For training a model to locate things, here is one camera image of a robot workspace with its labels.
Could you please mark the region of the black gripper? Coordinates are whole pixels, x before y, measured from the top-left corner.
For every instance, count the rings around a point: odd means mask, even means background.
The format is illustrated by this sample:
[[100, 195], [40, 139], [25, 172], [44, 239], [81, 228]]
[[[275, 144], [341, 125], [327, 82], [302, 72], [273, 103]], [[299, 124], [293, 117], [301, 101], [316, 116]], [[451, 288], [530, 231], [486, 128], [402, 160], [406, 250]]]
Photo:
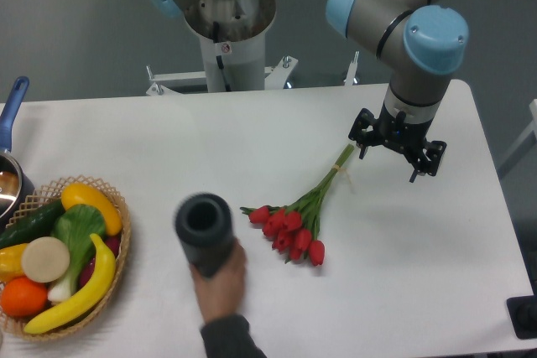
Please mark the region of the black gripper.
[[378, 119], [363, 108], [352, 124], [348, 138], [360, 149], [360, 159], [364, 159], [370, 147], [376, 147], [380, 142], [384, 147], [403, 153], [414, 169], [409, 178], [409, 182], [414, 183], [418, 176], [437, 175], [447, 147], [443, 141], [425, 140], [430, 126], [431, 121], [409, 123], [405, 118], [397, 118], [386, 106], [382, 106]]

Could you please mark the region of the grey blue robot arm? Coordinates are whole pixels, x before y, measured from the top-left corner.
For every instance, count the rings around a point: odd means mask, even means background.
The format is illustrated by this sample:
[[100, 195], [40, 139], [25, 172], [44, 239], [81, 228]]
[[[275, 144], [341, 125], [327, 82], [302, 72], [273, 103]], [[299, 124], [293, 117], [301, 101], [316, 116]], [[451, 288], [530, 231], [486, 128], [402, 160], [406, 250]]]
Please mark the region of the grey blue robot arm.
[[[275, 0], [150, 0], [164, 15], [181, 16], [200, 40], [211, 92], [265, 88], [264, 36]], [[460, 67], [469, 29], [439, 0], [327, 0], [326, 20], [389, 66], [381, 112], [362, 110], [349, 132], [362, 150], [384, 146], [405, 157], [414, 175], [436, 175], [446, 144], [426, 135], [453, 73]]]

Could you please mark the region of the dark grey sleeved forearm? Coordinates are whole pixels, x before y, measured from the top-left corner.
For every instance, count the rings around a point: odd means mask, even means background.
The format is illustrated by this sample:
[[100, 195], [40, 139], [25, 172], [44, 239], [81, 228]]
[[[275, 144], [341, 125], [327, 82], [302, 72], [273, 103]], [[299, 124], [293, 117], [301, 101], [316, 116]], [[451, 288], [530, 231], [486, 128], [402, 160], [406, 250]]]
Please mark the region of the dark grey sleeved forearm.
[[216, 358], [266, 357], [250, 335], [249, 322], [240, 314], [216, 319], [201, 328], [206, 356]]

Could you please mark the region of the person's hand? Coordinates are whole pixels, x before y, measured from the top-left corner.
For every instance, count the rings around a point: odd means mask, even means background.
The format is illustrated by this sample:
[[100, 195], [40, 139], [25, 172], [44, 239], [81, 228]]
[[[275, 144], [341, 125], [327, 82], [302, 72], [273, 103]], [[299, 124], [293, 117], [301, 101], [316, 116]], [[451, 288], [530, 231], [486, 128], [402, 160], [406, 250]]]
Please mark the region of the person's hand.
[[203, 324], [237, 314], [246, 289], [247, 258], [238, 239], [234, 240], [227, 261], [211, 278], [204, 278], [190, 265], [196, 300]]

